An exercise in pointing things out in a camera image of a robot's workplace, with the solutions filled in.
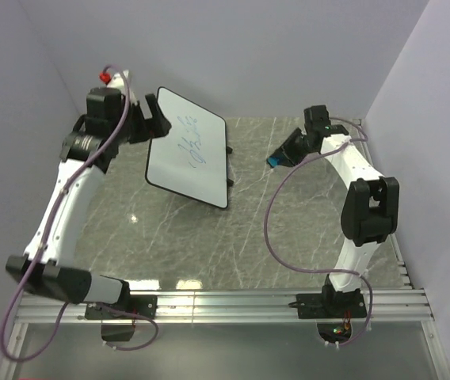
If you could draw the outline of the blue whiteboard eraser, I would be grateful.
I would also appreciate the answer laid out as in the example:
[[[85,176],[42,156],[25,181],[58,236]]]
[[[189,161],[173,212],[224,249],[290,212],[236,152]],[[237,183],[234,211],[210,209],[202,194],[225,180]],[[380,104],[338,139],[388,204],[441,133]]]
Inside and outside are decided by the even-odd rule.
[[[266,163],[272,168],[274,169],[277,166],[284,166],[284,158],[283,157],[268,157],[266,159]]]

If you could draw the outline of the white whiteboard black frame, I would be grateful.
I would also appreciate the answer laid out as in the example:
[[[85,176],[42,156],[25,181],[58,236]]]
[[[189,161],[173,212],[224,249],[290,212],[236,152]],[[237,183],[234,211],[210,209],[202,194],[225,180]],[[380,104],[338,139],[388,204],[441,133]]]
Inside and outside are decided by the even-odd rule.
[[[231,149],[225,119],[166,87],[158,89],[157,101],[171,129],[167,136],[150,142],[146,181],[156,188],[226,209]]]

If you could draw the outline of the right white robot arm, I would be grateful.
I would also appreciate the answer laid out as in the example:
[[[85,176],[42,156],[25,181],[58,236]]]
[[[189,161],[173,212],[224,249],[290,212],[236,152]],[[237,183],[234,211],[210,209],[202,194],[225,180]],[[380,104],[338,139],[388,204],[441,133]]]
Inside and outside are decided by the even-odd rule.
[[[324,105],[306,108],[303,116],[304,127],[295,129],[266,163],[272,169],[296,170],[324,158],[346,187],[340,218],[345,240],[321,297],[323,311],[336,317],[356,300],[373,253],[397,229],[400,185],[375,169],[358,150],[356,144],[367,139],[364,132],[352,137],[346,129],[348,121],[330,117]]]

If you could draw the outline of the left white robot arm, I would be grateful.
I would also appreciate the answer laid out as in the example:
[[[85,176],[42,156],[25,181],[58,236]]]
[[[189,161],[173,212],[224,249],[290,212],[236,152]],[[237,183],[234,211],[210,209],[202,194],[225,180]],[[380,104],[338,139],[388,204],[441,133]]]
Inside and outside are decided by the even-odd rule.
[[[56,184],[42,222],[24,253],[6,262],[6,271],[21,291],[71,304],[101,302],[114,318],[131,311],[126,281],[76,268],[74,256],[90,201],[120,146],[169,133],[171,125],[157,97],[150,93],[145,98],[149,119],[139,102],[120,89],[98,87],[87,94],[86,113],[63,140]]]

